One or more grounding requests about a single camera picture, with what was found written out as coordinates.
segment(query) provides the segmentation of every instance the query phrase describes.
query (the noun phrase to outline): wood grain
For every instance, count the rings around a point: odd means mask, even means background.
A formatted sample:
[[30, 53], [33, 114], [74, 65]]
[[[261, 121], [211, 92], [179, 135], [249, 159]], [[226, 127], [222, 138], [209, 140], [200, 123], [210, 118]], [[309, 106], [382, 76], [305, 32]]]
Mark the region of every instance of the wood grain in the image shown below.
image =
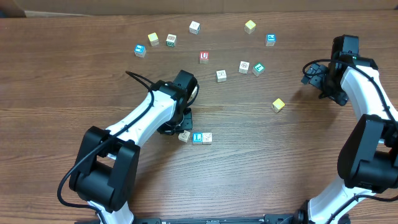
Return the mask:
[[[248, 35], [250, 19], [257, 28]], [[188, 32], [191, 21], [200, 22], [199, 35]], [[181, 69], [193, 73], [201, 86], [194, 131], [213, 133], [212, 145], [157, 133], [148, 140], [129, 200], [137, 217], [294, 212], [334, 179], [356, 124], [350, 104], [318, 100], [316, 89], [301, 84], [302, 66], [328, 58], [334, 37], [358, 35], [361, 55], [379, 65], [398, 105], [397, 21], [394, 11], [2, 19], [0, 223], [94, 217], [60, 205], [56, 189], [85, 131], [119, 121], [145, 97], [125, 70], [153, 81], [173, 80]], [[149, 47], [152, 32], [159, 46]], [[265, 47], [266, 33], [277, 34], [274, 47]], [[164, 44], [167, 34], [177, 35], [176, 48]], [[145, 58], [134, 56], [136, 44], [148, 47]], [[210, 52], [209, 64], [198, 63], [201, 50]], [[266, 72], [242, 75], [241, 60], [262, 62]], [[216, 82], [217, 70], [226, 70], [225, 83]], [[286, 103], [278, 114], [271, 109], [276, 98]], [[63, 194], [83, 203], [69, 189]], [[396, 223], [397, 209], [368, 200], [350, 214], [353, 223]]]

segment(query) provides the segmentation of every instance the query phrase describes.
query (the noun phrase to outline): blue cube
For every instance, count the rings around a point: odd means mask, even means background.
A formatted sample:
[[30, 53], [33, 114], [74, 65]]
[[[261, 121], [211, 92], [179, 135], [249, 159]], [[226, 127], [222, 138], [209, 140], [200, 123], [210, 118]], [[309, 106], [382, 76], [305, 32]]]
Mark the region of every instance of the blue cube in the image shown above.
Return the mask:
[[147, 50], [145, 49], [144, 45], [136, 45], [136, 48], [134, 49], [134, 53], [136, 54], [136, 56], [138, 57], [145, 57]]
[[266, 46], [274, 46], [276, 42], [275, 34], [267, 34]]
[[203, 144], [203, 135], [202, 135], [202, 133], [193, 133], [192, 142], [193, 142], [193, 144]]

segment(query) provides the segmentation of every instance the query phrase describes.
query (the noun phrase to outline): small block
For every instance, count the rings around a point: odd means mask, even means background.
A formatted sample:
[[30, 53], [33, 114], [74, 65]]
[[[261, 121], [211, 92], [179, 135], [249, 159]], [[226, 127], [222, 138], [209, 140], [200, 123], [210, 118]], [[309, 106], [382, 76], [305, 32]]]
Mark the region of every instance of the small block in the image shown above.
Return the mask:
[[175, 47], [176, 43], [177, 43], [177, 36], [169, 34], [166, 39], [166, 45], [169, 47]]
[[262, 65], [262, 63], [257, 63], [253, 67], [253, 73], [258, 77], [261, 73], [263, 73], [266, 68]]
[[200, 30], [200, 23], [192, 21], [191, 25], [189, 26], [189, 32], [192, 34], [198, 34]]
[[209, 62], [209, 52], [200, 52], [199, 63], [208, 63], [208, 62]]
[[195, 86], [195, 88], [192, 91], [191, 97], [190, 97], [191, 99], [193, 99], [196, 96], [197, 91], [198, 91], [198, 86]]
[[239, 65], [239, 72], [243, 73], [243, 74], [247, 74], [248, 70], [249, 70], [249, 62], [241, 62], [241, 64]]
[[274, 46], [275, 43], [276, 43], [276, 35], [275, 34], [267, 34], [266, 46]]
[[274, 109], [275, 113], [278, 113], [281, 111], [281, 109], [285, 106], [285, 103], [281, 99], [275, 100], [275, 102], [272, 103], [272, 109]]
[[203, 143], [204, 144], [211, 144], [213, 141], [211, 133], [203, 133]]
[[156, 33], [152, 33], [148, 35], [149, 38], [149, 42], [151, 46], [155, 46], [159, 44], [159, 38], [157, 38], [157, 34]]
[[134, 53], [138, 57], [145, 57], [147, 50], [145, 49], [145, 46], [143, 45], [136, 45], [136, 48], [134, 49]]
[[178, 139], [183, 142], [188, 142], [189, 136], [191, 136], [191, 132], [184, 131], [184, 133], [178, 135]]
[[225, 82], [226, 81], [226, 72], [225, 70], [216, 72], [217, 82]]
[[192, 142], [193, 144], [203, 144], [202, 133], [193, 133]]
[[251, 34], [256, 30], [256, 24], [249, 20], [245, 25], [244, 25], [244, 31], [246, 31], [248, 34]]

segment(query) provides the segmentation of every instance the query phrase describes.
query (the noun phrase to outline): black cable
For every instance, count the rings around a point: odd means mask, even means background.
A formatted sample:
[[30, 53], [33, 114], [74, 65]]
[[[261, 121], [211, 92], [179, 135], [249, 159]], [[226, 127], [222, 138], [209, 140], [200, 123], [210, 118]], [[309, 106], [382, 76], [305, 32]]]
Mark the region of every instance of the black cable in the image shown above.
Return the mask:
[[365, 76], [365, 77], [369, 80], [369, 82], [371, 82], [371, 83], [373, 84], [374, 88], [376, 89], [376, 91], [377, 91], [377, 93], [378, 93], [378, 95], [379, 95], [379, 97], [380, 97], [381, 103], [382, 103], [382, 105], [383, 105], [383, 107], [384, 107], [384, 111], [386, 112], [386, 114], [388, 115], [388, 117], [390, 118], [390, 120], [392, 121], [392, 123], [394, 124], [396, 130], [398, 131], [398, 124], [397, 124], [397, 121], [396, 121], [396, 120], [394, 119], [394, 117], [392, 116], [391, 111], [390, 111], [390, 107], [387, 105], [386, 99], [384, 99], [384, 96], [383, 96], [383, 94], [382, 94], [382, 91], [381, 91], [379, 85], [374, 81], [374, 79], [373, 79], [372, 77], [370, 77], [368, 74], [366, 74], [364, 71], [362, 71], [361, 69], [357, 68], [357, 67], [356, 67], [355, 65], [353, 65], [353, 64], [350, 64], [350, 63], [347, 63], [347, 62], [342, 62], [342, 61], [340, 61], [340, 60], [333, 60], [333, 59], [319, 59], [319, 60], [314, 60], [314, 61], [312, 61], [312, 62], [309, 62], [309, 63], [307, 63], [306, 65], [304, 65], [303, 70], [302, 70], [302, 71], [303, 71], [303, 74], [304, 74], [304, 75], [307, 75], [307, 76], [310, 76], [310, 77], [311, 77], [311, 76], [314, 76], [314, 75], [321, 75], [322, 73], [309, 74], [309, 73], [305, 72], [305, 69], [306, 69], [309, 65], [311, 65], [311, 64], [313, 64], [313, 63], [317, 63], [317, 62], [334, 62], [334, 63], [339, 63], [339, 64], [342, 64], [342, 65], [351, 67], [352, 69], [356, 70], [357, 72], [359, 72], [360, 74], [362, 74], [363, 76]]
[[153, 83], [152, 81], [148, 80], [145, 77], [142, 77], [140, 75], [137, 75], [135, 73], [126, 71], [126, 74], [128, 74], [130, 77], [133, 77], [133, 79], [135, 79], [136, 81], [138, 81], [139, 83], [141, 83], [143, 86], [145, 86], [145, 88], [148, 89], [148, 92], [150, 93], [151, 99], [150, 99], [150, 103], [148, 105], [148, 107], [133, 121], [131, 121], [129, 124], [125, 125], [120, 131], [118, 131], [116, 134], [112, 135], [110, 138], [108, 138], [107, 140], [105, 140], [104, 142], [102, 142], [101, 144], [99, 144], [98, 146], [96, 146], [90, 153], [88, 153], [84, 158], [82, 158], [79, 162], [77, 162], [68, 172], [67, 174], [65, 174], [65, 176], [63, 177], [63, 179], [61, 180], [59, 186], [58, 186], [58, 190], [57, 190], [57, 197], [58, 200], [60, 201], [60, 203], [64, 206], [68, 206], [68, 207], [73, 207], [73, 208], [89, 208], [94, 210], [98, 215], [99, 215], [99, 219], [102, 221], [103, 224], [106, 224], [105, 218], [101, 212], [101, 210], [97, 207], [91, 206], [91, 205], [82, 205], [82, 204], [75, 204], [75, 203], [69, 203], [66, 202], [63, 198], [62, 198], [62, 188], [65, 185], [65, 182], [67, 181], [67, 179], [71, 176], [71, 174], [73, 172], [75, 172], [77, 170], [77, 168], [80, 166], [80, 164], [82, 164], [87, 158], [97, 155], [97, 153], [99, 153], [105, 146], [107, 146], [109, 143], [113, 142], [113, 140], [115, 140], [120, 134], [122, 134], [123, 132], [125, 132], [126, 130], [128, 130], [134, 123], [136, 123], [137, 121], [139, 121], [149, 110], [151, 107], [153, 107], [154, 105], [154, 100], [155, 100], [155, 96], [154, 93], [152, 92], [151, 88], [144, 83], [142, 80], [138, 79], [142, 78], [145, 81], [149, 82], [149, 83]]
[[[359, 68], [357, 68], [355, 65], [347, 63], [347, 62], [342, 62], [340, 60], [333, 60], [333, 59], [319, 59], [319, 60], [314, 60], [312, 62], [307, 63], [306, 65], [304, 65], [303, 67], [303, 74], [306, 76], [315, 76], [315, 75], [322, 75], [323, 73], [316, 73], [316, 74], [309, 74], [307, 72], [305, 72], [305, 69], [309, 66], [312, 65], [313, 63], [318, 63], [318, 62], [333, 62], [333, 63], [340, 63], [342, 65], [345, 65], [347, 67], [351, 67], [354, 70], [356, 70], [357, 72], [359, 72], [360, 74], [362, 74], [363, 76], [365, 76], [375, 87], [381, 103], [384, 107], [384, 111], [386, 112], [386, 114], [388, 115], [388, 117], [390, 118], [390, 120], [393, 122], [394, 126], [396, 127], [396, 130], [398, 130], [398, 124], [397, 121], [394, 119], [393, 115], [391, 114], [390, 111], [390, 107], [387, 105], [386, 103], [386, 99], [384, 98], [384, 95], [382, 94], [382, 91], [379, 87], [379, 85], [374, 81], [373, 77], [370, 77], [368, 74], [366, 74], [364, 71], [360, 70]], [[340, 212], [342, 212], [346, 207], [348, 207], [351, 203], [353, 203], [354, 201], [358, 201], [359, 198], [369, 198], [372, 200], [377, 200], [380, 202], [395, 202], [398, 200], [398, 195], [392, 198], [380, 198], [380, 197], [375, 197], [375, 196], [371, 196], [371, 195], [355, 195], [354, 197], [352, 197], [351, 199], [349, 199], [343, 206], [341, 206], [335, 213], [333, 213], [330, 217], [330, 219], [328, 220], [328, 222], [326, 224], [330, 224], [335, 218], [336, 216], [338, 216], [338, 214], [340, 214]]]
[[198, 94], [199, 94], [199, 88], [200, 88], [200, 86], [199, 86], [199, 84], [197, 84], [197, 93], [195, 94], [195, 96], [192, 98], [192, 100], [191, 101], [189, 101], [189, 103], [187, 103], [187, 107], [189, 107], [189, 106], [191, 106], [192, 105], [192, 103], [195, 101], [195, 99], [197, 98], [197, 96], [198, 96]]

